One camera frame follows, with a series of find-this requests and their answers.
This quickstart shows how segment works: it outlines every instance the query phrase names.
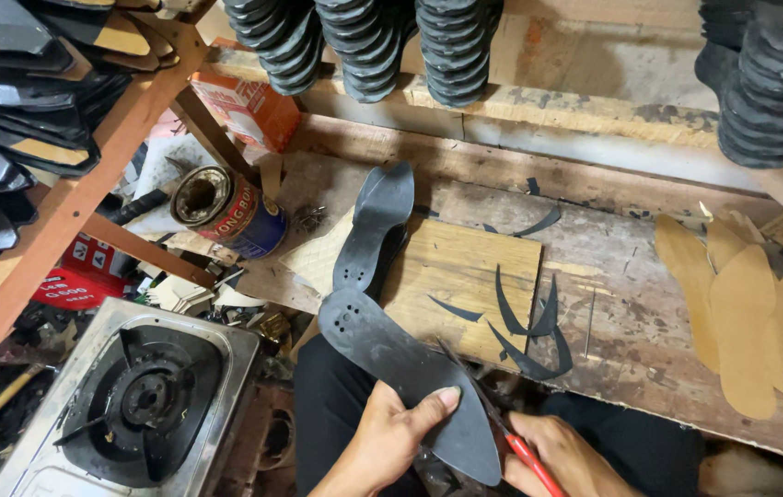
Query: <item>scissor blade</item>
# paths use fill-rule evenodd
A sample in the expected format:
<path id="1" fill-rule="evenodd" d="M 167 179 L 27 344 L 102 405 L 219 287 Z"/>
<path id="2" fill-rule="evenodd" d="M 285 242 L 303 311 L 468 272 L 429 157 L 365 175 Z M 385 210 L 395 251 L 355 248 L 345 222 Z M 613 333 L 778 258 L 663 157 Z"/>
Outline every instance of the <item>scissor blade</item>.
<path id="1" fill-rule="evenodd" d="M 474 390 L 477 392 L 477 396 L 480 397 L 481 403 L 483 403 L 483 407 L 485 408 L 487 414 L 489 415 L 489 419 L 492 419 L 494 423 L 498 425 L 499 428 L 502 429 L 502 431 L 507 434 L 508 428 L 505 426 L 505 422 L 502 421 L 502 417 L 499 416 L 499 411 L 496 409 L 496 406 L 489 401 L 489 398 L 487 397 L 486 393 L 483 391 L 483 387 L 481 387 L 480 383 L 477 383 L 477 380 L 474 379 L 473 376 L 471 376 L 471 371 L 468 370 L 468 368 L 464 367 L 464 364 L 462 363 L 462 360 L 458 358 L 458 355 L 452 351 L 450 346 L 447 344 L 446 341 L 444 341 L 441 337 L 437 337 L 437 343 L 441 346 L 443 349 L 443 352 L 447 355 L 447 357 L 450 357 L 450 360 L 456 364 L 459 368 L 462 368 L 464 375 L 468 377 L 468 380 L 471 381 L 471 386 L 474 387 Z"/>

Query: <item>black pants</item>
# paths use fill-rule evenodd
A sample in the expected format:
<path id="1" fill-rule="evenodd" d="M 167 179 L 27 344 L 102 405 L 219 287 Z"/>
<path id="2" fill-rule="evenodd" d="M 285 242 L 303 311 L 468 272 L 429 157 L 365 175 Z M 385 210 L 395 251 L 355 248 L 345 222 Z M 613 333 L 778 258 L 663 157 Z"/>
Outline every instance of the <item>black pants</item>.
<path id="1" fill-rule="evenodd" d="M 330 471 L 358 428 L 376 379 L 336 352 L 320 335 L 299 351 L 296 388 L 296 485 L 305 496 Z M 574 393 L 555 393 L 542 415 L 560 416 L 623 479 L 648 497 L 695 496 L 704 444 L 695 430 Z M 415 470 L 383 496 L 428 495 Z"/>

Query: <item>orange cardboard box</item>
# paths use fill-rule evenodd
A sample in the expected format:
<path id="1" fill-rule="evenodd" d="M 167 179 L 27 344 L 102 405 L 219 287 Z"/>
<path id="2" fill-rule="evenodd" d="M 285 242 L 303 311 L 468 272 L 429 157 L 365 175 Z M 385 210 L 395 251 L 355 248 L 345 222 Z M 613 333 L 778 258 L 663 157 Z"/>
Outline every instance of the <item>orange cardboard box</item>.
<path id="1" fill-rule="evenodd" d="M 279 95 L 265 83 L 195 73 L 191 87 L 238 139 L 272 152 L 284 151 L 302 119 L 293 97 Z"/>

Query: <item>scissors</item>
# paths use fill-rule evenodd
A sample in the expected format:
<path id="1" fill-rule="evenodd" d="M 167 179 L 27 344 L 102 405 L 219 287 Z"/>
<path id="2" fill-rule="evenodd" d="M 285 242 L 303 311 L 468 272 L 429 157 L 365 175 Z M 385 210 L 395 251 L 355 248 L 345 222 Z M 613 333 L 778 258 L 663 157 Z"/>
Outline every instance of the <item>scissors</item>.
<path id="1" fill-rule="evenodd" d="M 452 351 L 449 345 L 441 337 L 437 336 L 437 343 L 441 346 L 443 349 L 443 352 L 447 355 L 447 357 L 450 357 L 450 360 L 452 360 L 453 363 L 456 364 L 459 368 L 462 368 L 465 376 L 468 377 L 468 380 L 471 381 L 471 385 L 474 387 L 474 390 L 477 392 L 477 396 L 481 398 L 481 402 L 483 403 L 483 407 L 487 411 L 487 415 L 489 416 L 489 419 L 492 419 L 494 423 L 499 427 L 500 430 L 502 430 L 502 434 L 505 435 L 505 440 L 508 441 L 508 445 L 510 446 L 511 450 L 514 451 L 514 454 L 517 455 L 517 457 L 520 459 L 520 461 L 523 462 L 526 466 L 528 466 L 530 469 L 533 470 L 533 473 L 535 473 L 535 476 L 539 477 L 539 480 L 541 480 L 541 483 L 545 485 L 545 488 L 548 489 L 548 492 L 551 494 L 551 497 L 566 497 L 566 494 L 563 493 L 563 491 L 560 489 L 560 486 L 557 484 L 556 481 L 551 477 L 551 473 L 548 472 L 548 470 L 544 467 L 543 464 L 541 464 L 541 461 L 539 461 L 539 458 L 535 455 L 532 449 L 529 448 L 527 443 L 523 440 L 522 437 L 519 435 L 516 435 L 511 432 L 511 430 L 508 429 L 507 423 L 505 423 L 501 416 L 499 416 L 498 409 L 496 406 L 489 401 L 487 398 L 487 395 L 483 391 L 483 388 L 480 384 L 477 383 L 477 381 L 474 379 L 474 377 L 471 376 L 471 373 L 469 372 L 468 368 L 464 367 L 464 364 L 462 363 L 462 360 L 458 358 L 455 352 Z"/>

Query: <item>stainless steel stove top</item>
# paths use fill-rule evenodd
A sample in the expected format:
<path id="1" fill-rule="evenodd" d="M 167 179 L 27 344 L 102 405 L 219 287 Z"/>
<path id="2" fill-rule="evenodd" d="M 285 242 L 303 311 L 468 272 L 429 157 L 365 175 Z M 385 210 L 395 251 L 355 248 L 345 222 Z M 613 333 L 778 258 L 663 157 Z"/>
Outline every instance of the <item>stainless steel stove top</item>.
<path id="1" fill-rule="evenodd" d="M 222 360 L 216 393 L 182 465 L 159 485 L 149 488 L 130 488 L 102 480 L 78 468 L 61 447 L 53 445 L 64 434 L 64 423 L 70 418 L 69 405 L 80 394 L 88 371 L 120 340 L 119 330 L 138 326 L 167 328 L 209 341 L 219 350 Z M 253 332 L 129 301 L 106 299 L 0 470 L 0 497 L 199 495 L 244 392 L 259 344 L 260 337 Z"/>

